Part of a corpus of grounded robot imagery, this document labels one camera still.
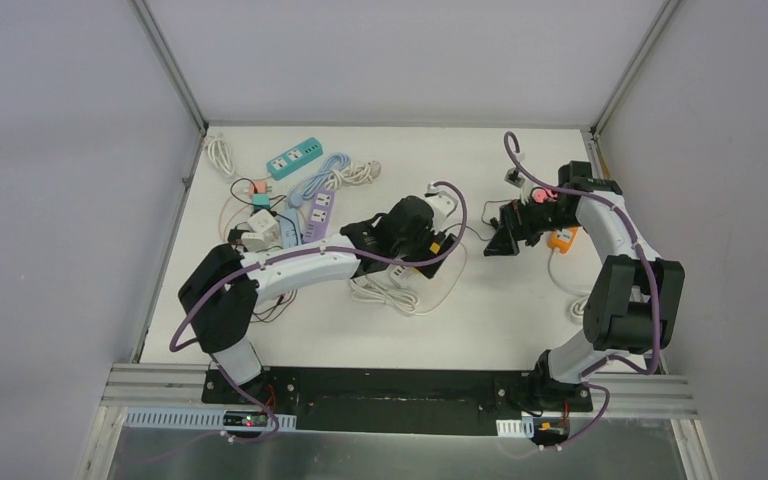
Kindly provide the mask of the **white usb power strip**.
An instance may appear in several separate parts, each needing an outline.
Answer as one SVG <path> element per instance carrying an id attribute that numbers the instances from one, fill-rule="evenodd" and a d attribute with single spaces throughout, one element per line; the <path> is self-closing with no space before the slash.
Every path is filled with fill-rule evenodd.
<path id="1" fill-rule="evenodd" d="M 398 288 L 407 288 L 415 270 L 412 267 L 393 265 L 388 269 L 388 277 L 391 283 Z"/>

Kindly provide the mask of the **orange power strip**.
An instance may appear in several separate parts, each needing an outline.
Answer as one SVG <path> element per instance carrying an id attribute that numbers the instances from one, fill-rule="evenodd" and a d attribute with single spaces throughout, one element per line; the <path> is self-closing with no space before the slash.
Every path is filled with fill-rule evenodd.
<path id="1" fill-rule="evenodd" d="M 553 252 L 561 255 L 566 254 L 573 245 L 578 230 L 578 227 L 570 227 L 553 231 L 547 240 L 548 247 Z"/>

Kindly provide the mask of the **pink plug adapter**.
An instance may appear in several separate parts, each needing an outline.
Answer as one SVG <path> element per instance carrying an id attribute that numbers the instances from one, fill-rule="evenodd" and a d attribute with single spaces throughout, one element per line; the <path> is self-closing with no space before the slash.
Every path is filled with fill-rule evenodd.
<path id="1" fill-rule="evenodd" d="M 555 202 L 557 200 L 557 195 L 551 190 L 542 187 L 535 187 L 530 191 L 529 198 L 535 203 L 543 204 Z"/>

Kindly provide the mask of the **purple power strip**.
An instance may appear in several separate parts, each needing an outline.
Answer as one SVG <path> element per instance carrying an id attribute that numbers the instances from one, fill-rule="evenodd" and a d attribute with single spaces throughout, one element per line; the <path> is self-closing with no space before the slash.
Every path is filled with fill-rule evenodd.
<path id="1" fill-rule="evenodd" d="M 304 244 L 319 241 L 326 236 L 334 199 L 335 192 L 333 190 L 320 189 L 314 194 L 311 211 L 302 234 Z"/>

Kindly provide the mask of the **white cube socket adapter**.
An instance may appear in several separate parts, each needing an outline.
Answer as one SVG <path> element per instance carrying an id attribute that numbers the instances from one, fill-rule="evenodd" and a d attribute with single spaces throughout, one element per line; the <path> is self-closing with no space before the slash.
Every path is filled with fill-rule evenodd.
<path id="1" fill-rule="evenodd" d="M 254 212 L 246 221 L 253 233 L 261 234 L 267 242 L 279 239 L 280 225 L 272 213 L 267 209 Z"/>

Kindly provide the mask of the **teal plug adapter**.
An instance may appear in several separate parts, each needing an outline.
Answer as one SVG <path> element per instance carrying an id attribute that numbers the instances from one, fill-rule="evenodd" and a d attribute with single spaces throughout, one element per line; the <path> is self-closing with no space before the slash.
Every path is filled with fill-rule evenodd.
<path id="1" fill-rule="evenodd" d="M 251 203 L 257 209 L 268 209 L 271 205 L 270 196 L 266 193 L 255 193 L 251 196 Z"/>

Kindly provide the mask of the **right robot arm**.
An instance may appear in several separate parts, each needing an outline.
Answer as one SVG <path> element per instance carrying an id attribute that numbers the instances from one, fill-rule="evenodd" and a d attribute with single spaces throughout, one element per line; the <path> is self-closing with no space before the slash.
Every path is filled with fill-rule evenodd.
<path id="1" fill-rule="evenodd" d="M 558 184 L 538 201 L 525 189 L 491 219 L 494 235 L 486 256 L 512 256 L 546 233 L 583 229 L 602 262 L 588 295 L 581 330 L 562 346 L 542 353 L 525 379 L 529 400 L 555 408 L 611 360 L 650 353 L 653 374 L 671 340 L 685 270 L 663 259 L 642 238 L 612 180 L 596 179 L 586 162 L 560 167 Z"/>

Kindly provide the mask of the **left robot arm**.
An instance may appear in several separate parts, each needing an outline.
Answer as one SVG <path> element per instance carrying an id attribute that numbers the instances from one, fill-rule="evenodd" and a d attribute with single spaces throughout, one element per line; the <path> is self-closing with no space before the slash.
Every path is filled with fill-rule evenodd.
<path id="1" fill-rule="evenodd" d="M 177 297 L 193 343 L 227 374 L 226 389 L 241 404 L 265 390 L 263 366 L 247 337 L 255 308 L 284 293 L 328 281 L 352 280 L 391 266 L 431 278 L 457 238 L 442 231 L 459 202 L 447 193 L 407 196 L 386 213 L 343 226 L 323 239 L 275 252 L 211 249 Z"/>

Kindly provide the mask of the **small pink plug charger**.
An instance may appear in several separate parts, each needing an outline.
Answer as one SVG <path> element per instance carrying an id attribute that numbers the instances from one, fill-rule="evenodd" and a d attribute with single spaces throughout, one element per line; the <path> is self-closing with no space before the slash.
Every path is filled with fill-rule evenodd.
<path id="1" fill-rule="evenodd" d="M 252 198 L 258 195 L 267 195 L 269 192 L 270 187 L 265 181 L 252 182 L 248 190 L 248 194 Z"/>

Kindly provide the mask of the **light blue power strip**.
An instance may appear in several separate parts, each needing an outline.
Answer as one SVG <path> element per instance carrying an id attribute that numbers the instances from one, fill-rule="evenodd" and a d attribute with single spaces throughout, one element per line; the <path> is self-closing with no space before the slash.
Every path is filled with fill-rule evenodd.
<path id="1" fill-rule="evenodd" d="M 285 209 L 277 214 L 282 235 L 282 248 L 289 249 L 301 244 L 301 227 L 296 209 Z"/>

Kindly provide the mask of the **teal power strip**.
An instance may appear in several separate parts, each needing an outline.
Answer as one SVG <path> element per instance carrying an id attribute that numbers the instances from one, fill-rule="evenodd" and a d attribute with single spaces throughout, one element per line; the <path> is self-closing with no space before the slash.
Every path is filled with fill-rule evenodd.
<path id="1" fill-rule="evenodd" d="M 280 181 L 319 158 L 322 154 L 323 148 L 319 140 L 310 137 L 268 161 L 266 168 L 273 180 Z"/>

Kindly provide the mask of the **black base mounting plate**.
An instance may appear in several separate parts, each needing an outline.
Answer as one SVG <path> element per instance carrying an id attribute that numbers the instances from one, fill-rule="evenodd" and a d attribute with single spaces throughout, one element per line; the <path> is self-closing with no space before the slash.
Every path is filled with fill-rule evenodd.
<path id="1" fill-rule="evenodd" d="M 267 367 L 243 390 L 299 430 L 490 436 L 499 420 L 590 413 L 590 391 L 543 373 Z"/>

